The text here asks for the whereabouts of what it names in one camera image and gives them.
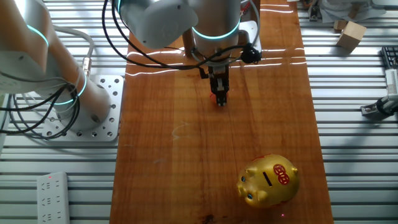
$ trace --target wooden block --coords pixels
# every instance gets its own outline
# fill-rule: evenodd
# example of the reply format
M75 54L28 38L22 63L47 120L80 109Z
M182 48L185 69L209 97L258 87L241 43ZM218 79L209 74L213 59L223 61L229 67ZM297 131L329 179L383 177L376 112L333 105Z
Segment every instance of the wooden block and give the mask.
M340 35L337 46L353 51L362 40L365 32L366 27L350 21Z
M335 21L335 25L333 26L333 28L335 28L335 30L343 30L346 26L347 26L348 21Z

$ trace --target metal slatted platform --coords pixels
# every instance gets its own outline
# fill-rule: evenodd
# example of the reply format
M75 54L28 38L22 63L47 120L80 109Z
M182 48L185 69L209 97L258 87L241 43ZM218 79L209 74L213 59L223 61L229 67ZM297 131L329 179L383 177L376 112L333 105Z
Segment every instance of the metal slatted platform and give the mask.
M126 63L109 47L101 28L103 1L44 2L55 25L94 38L92 75L124 76ZM309 22L306 10L299 7L335 223L398 223L397 118L370 123L359 110L386 94L378 53L383 45L398 45L398 11L388 10L362 22L368 28L363 41L352 54L345 55L335 47L339 34L333 32L332 24ZM127 52L127 44L112 25L110 11L107 22L116 46ZM88 43L66 34L59 36L82 61ZM33 112L24 117L31 123L39 119ZM36 224L36 177L57 171L68 174L72 224L108 223L117 148L117 142L50 146L24 136L8 136L0 155L0 223Z

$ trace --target white device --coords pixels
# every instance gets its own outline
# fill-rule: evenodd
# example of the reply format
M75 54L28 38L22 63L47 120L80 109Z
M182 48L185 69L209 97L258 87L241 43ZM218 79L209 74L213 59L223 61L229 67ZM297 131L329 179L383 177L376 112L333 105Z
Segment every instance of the white device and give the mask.
M37 223L70 224L66 173L37 178Z

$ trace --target red emblem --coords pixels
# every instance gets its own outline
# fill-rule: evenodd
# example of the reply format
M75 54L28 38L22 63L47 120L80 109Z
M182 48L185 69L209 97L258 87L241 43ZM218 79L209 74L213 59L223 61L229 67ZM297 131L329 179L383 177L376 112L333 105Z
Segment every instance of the red emblem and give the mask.
M286 174L286 169L280 164L274 165L274 172L278 176L279 183L287 185L290 182L289 176Z

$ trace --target robotic arm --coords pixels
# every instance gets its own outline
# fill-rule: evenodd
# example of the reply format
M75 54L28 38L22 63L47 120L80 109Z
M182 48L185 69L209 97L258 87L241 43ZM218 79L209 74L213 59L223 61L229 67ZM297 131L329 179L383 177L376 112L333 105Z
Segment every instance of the robotic arm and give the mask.
M80 99L80 112L74 131L97 127L108 115L108 92L93 83L53 28L47 8L41 0L0 1L0 91L28 93L36 91L46 99L60 85L73 83ZM63 124L71 120L74 102L64 91L55 110Z
M192 50L199 62L195 52L204 58L212 57L206 63L209 75L202 78L210 78L216 102L224 106L229 91L228 65L236 60L230 61L231 52L223 50L237 46L242 33L248 41L242 61L254 63L261 59L259 13L253 1L249 2L258 24L241 22L241 0L113 0L113 10L137 40L152 49L170 45L192 28L195 48L185 50Z

